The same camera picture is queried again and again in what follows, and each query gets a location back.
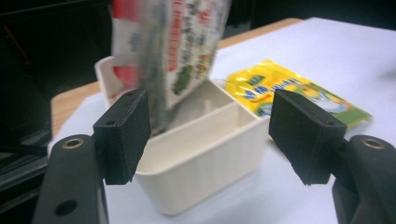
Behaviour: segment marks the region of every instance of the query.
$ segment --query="white table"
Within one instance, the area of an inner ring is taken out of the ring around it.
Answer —
[[[211,78],[225,79],[267,58],[374,116],[346,138],[363,133],[396,146],[396,32],[313,18],[220,50]],[[100,94],[87,98],[54,142],[92,134],[93,123],[104,112]],[[257,172],[178,216],[157,212],[136,181],[106,186],[106,194],[113,224],[337,223],[332,182],[333,177],[328,185],[304,186],[271,146]]]

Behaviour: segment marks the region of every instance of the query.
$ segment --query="brass screw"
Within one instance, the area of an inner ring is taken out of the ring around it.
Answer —
[[[65,141],[62,144],[62,147],[65,149],[73,149],[76,147],[80,147],[82,144],[84,144],[84,140],[82,140],[82,138],[72,138]]]
[[[367,146],[367,147],[372,147],[374,149],[384,149],[385,145],[373,138],[364,138],[361,139],[361,142]]]

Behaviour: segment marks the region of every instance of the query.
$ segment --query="yellow package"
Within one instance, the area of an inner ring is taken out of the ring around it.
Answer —
[[[372,116],[310,80],[265,60],[228,76],[225,90],[258,116],[271,114],[274,91],[295,91],[344,122],[348,129]]]

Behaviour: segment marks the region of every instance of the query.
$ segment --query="snack package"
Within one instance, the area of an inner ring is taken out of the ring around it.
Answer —
[[[372,116],[310,80],[265,60],[228,76],[225,90],[258,116],[271,115],[274,91],[295,91],[344,122],[348,129]]]
[[[113,71],[124,92],[145,88],[151,128],[165,130],[177,105],[207,79],[230,0],[113,0]]]

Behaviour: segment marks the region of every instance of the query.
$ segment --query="white plastic container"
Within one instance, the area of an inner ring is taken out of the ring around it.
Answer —
[[[106,58],[99,80],[112,76]],[[101,84],[104,93],[111,92]],[[206,81],[179,109],[171,130],[148,140],[135,177],[158,210],[175,215],[256,170],[269,142],[260,119],[226,91]]]
[[[95,64],[95,73],[102,94],[105,97],[106,108],[111,107],[116,99],[114,96],[122,91],[123,84],[113,72],[113,56],[106,57]]]

